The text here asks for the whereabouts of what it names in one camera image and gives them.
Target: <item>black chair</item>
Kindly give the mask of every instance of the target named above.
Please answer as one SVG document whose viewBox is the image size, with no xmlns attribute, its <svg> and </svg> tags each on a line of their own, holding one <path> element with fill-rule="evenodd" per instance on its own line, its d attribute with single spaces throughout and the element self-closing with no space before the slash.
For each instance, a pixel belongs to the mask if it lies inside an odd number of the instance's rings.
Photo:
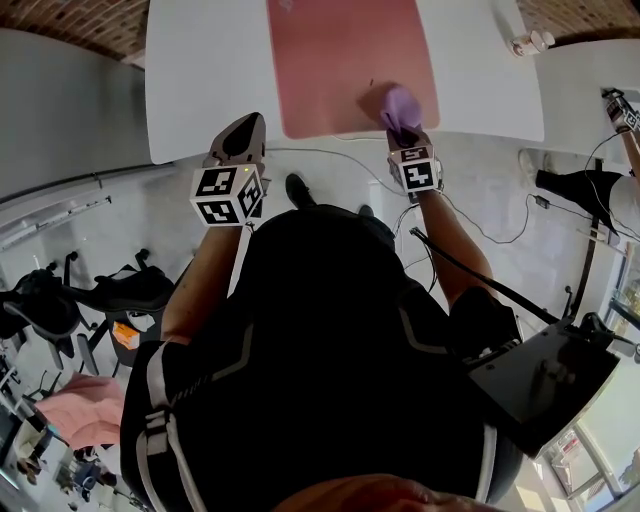
<svg viewBox="0 0 640 512">
<path fill-rule="evenodd" d="M 56 389 L 56 386 L 58 385 L 58 381 L 60 380 L 60 377 L 62 377 L 62 372 L 58 373 L 56 378 L 53 380 L 53 384 L 51 384 L 49 389 L 44 389 L 42 387 L 42 384 L 44 382 L 44 377 L 46 374 L 47 374 L 47 371 L 45 370 L 45 372 L 42 374 L 42 378 L 40 379 L 40 386 L 38 387 L 38 389 L 36 389 L 32 393 L 29 393 L 28 395 L 22 395 L 23 400 L 27 402 L 29 405 L 33 406 L 36 404 L 36 402 L 39 402 L 40 400 L 44 400 L 45 398 L 49 398 L 51 395 L 53 395 L 53 393 L 55 393 L 55 389 Z M 35 398 L 37 394 L 40 394 L 41 398 Z"/>
<path fill-rule="evenodd" d="M 83 290 L 70 286 L 62 287 L 62 295 L 83 304 L 91 309 L 105 313 L 106 319 L 93 333 L 91 338 L 85 334 L 78 335 L 78 347 L 87 370 L 92 375 L 99 375 L 99 370 L 93 357 L 93 352 L 108 331 L 111 338 L 118 364 L 113 372 L 115 375 L 119 366 L 133 366 L 137 349 L 130 350 L 122 345 L 113 335 L 116 322 L 138 331 L 129 318 L 140 314 L 149 314 L 154 325 L 146 332 L 140 332 L 140 343 L 160 339 L 160 325 L 162 313 L 173 294 L 174 285 L 157 267 L 148 267 L 145 260 L 149 251 L 142 249 L 135 255 L 140 270 L 131 265 L 125 265 L 119 272 L 110 276 L 98 276 L 98 283 L 91 290 Z"/>
<path fill-rule="evenodd" d="M 49 342 L 56 366 L 62 369 L 59 353 L 73 357 L 71 334 L 80 324 L 82 315 L 73 300 L 60 296 L 62 282 L 49 270 L 34 270 L 24 276 L 11 292 L 3 294 L 3 337 L 13 335 L 31 325 L 39 336 Z"/>
<path fill-rule="evenodd" d="M 78 336 L 82 359 L 88 370 L 98 374 L 93 351 L 109 330 L 118 361 L 133 366 L 137 350 L 128 350 L 112 334 L 114 322 L 120 322 L 135 329 L 128 319 L 127 312 L 151 314 L 155 325 L 146 333 L 141 333 L 141 342 L 159 339 L 162 311 L 173 293 L 173 283 L 156 267 L 147 267 L 145 260 L 149 251 L 141 250 L 136 254 L 140 270 L 125 265 L 111 276 L 98 276 L 98 283 L 91 290 L 70 286 L 71 263 L 78 258 L 77 252 L 65 258 L 64 279 L 53 275 L 57 264 L 52 263 L 46 269 L 34 270 L 24 276 L 14 290 L 0 294 L 0 332 L 9 337 L 26 325 L 49 342 L 51 355 L 56 367 L 64 368 L 60 352 L 72 358 L 75 355 L 71 334 L 82 323 L 89 331 L 94 331 L 90 339 L 86 335 Z M 98 326 L 91 325 L 83 318 L 78 303 L 106 314 L 106 320 Z"/>
</svg>

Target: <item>orange object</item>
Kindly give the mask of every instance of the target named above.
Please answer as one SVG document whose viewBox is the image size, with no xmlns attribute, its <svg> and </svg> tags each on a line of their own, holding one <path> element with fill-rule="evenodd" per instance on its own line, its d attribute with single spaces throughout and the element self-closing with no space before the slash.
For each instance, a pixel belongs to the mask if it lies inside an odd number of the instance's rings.
<svg viewBox="0 0 640 512">
<path fill-rule="evenodd" d="M 135 350 L 140 346 L 140 333 L 120 322 L 113 323 L 113 337 L 129 350 Z"/>
</svg>

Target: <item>purple cloth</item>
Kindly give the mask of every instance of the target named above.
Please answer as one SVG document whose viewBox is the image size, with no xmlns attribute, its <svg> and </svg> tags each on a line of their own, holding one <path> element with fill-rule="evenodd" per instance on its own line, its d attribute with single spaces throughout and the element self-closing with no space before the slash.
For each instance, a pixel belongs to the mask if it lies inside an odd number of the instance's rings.
<svg viewBox="0 0 640 512">
<path fill-rule="evenodd" d="M 387 92 L 380 116 L 388 129 L 400 133 L 403 126 L 420 128 L 422 107 L 409 89 L 402 85 L 396 85 Z"/>
</svg>

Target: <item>pink cloth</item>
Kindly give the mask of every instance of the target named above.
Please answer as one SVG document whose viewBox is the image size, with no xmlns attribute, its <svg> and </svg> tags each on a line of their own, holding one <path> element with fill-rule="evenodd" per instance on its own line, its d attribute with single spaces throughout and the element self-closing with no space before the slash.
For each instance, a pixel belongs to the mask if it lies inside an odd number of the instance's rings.
<svg viewBox="0 0 640 512">
<path fill-rule="evenodd" d="M 36 407 L 73 450 L 120 443 L 124 393 L 110 377 L 74 373 L 64 388 Z"/>
</svg>

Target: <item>black device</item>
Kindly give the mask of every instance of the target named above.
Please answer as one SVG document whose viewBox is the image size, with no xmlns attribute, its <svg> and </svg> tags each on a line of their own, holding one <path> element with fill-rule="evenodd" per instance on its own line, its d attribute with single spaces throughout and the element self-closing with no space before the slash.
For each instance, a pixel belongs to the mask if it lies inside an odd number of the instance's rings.
<svg viewBox="0 0 640 512">
<path fill-rule="evenodd" d="M 418 228 L 410 233 L 450 263 L 530 311 L 549 326 L 532 338 L 464 360 L 486 419 L 531 458 L 549 448 L 600 396 L 620 362 L 607 351 L 614 339 L 595 313 L 579 327 L 573 317 L 558 319 L 507 286 L 469 269 L 440 249 Z"/>
</svg>

